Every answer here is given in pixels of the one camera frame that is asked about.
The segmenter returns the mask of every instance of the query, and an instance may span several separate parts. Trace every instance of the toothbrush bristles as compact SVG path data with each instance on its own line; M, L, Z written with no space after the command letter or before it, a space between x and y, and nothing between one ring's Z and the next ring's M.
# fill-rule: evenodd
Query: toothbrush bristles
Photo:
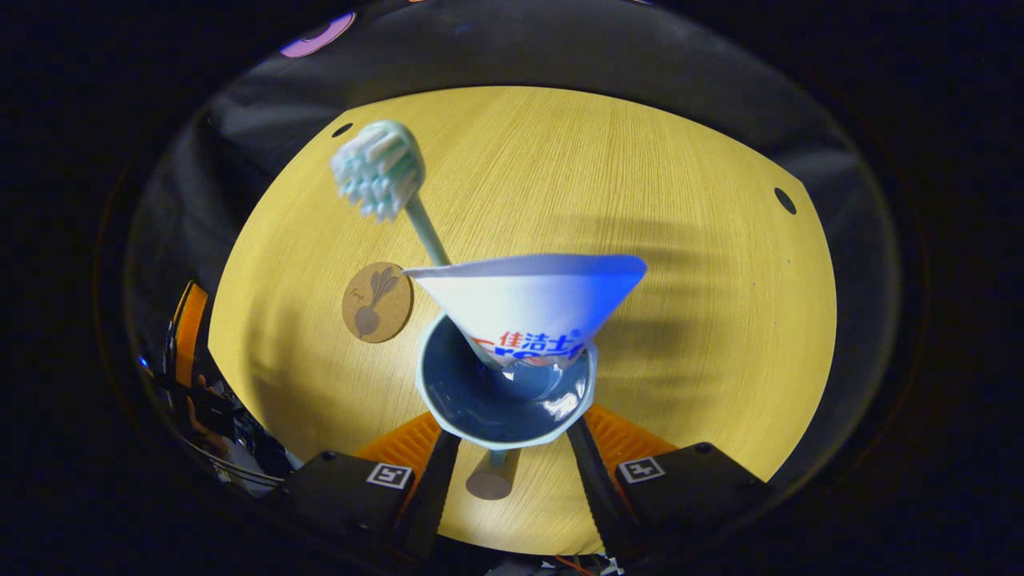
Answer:
M364 128L331 158L338 195L364 216L394 220L423 183L415 140L400 124L382 121Z

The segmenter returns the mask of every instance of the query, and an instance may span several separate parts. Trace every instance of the blue bowl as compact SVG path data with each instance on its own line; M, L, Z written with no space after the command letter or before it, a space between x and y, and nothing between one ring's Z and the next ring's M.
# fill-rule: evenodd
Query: blue bowl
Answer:
M587 345L564 371L499 372L485 367L447 316L424 335L416 383L445 430L488 450L546 444L594 403L597 348Z

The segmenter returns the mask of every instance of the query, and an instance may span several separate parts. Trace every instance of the wooden table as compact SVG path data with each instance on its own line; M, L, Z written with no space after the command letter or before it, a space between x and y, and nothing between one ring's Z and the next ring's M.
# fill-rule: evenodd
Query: wooden table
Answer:
M356 340L342 321L342 291L364 265L429 265L408 218L379 224L336 195L329 158L381 118L419 139L423 202L453 261L536 252L647 261L597 338L598 404L680 447L713 442L761 479L778 469L818 405L836 336L831 262L804 187L683 118L530 87L347 111L263 196L224 270L209 347L289 450L351 453L426 411L414 374L420 333L439 313L430 297L417 286L408 326L384 343ZM462 444L441 534L530 553L601 548L564 436L523 450L504 500L466 492L482 454Z

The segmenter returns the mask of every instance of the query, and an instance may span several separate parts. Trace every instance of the cork coaster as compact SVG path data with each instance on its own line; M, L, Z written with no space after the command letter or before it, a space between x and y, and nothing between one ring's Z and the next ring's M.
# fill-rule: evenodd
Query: cork coaster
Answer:
M341 301L348 331L372 344L401 332L412 310L413 284L391 262L374 262L355 273Z

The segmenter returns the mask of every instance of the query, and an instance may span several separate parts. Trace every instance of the wire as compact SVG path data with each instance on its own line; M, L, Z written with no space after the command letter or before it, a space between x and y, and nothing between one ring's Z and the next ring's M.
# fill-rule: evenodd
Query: wire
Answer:
M594 576L594 573L591 572L590 570L587 570L586 568L580 566L579 564L575 564L574 562L569 562L569 561L565 560L564 558L562 558L560 556L556 554L555 556L555 560L557 560L558 562L560 562L560 563L562 563L562 564L564 564L566 566L571 566L573 570L575 570L580 574L583 574L584 576Z
M264 480L266 482L273 482L273 483L276 483L276 484L281 484L282 482L285 482L285 479L283 479L283 478L278 478L278 477L273 477L273 476L266 476L266 475L263 475L263 474L259 474L259 472L250 470L249 468L246 468L244 466L240 466L240 465L238 465L238 464L236 464L233 462L228 462L227 460L222 460L222 459L220 459L220 458L218 458L218 457L210 454L206 450L203 450L199 446L196 446L195 444L188 442L187 440L185 440L184 437L181 437L181 440L183 440L185 444L187 444L188 446L190 446L193 450L199 452L203 456L206 456L211 462L216 462L216 463L220 464L221 466L223 466L225 468L229 468L231 470L236 470L236 471L239 471L241 474L248 474L248 475L251 475L253 478L258 478L258 479Z

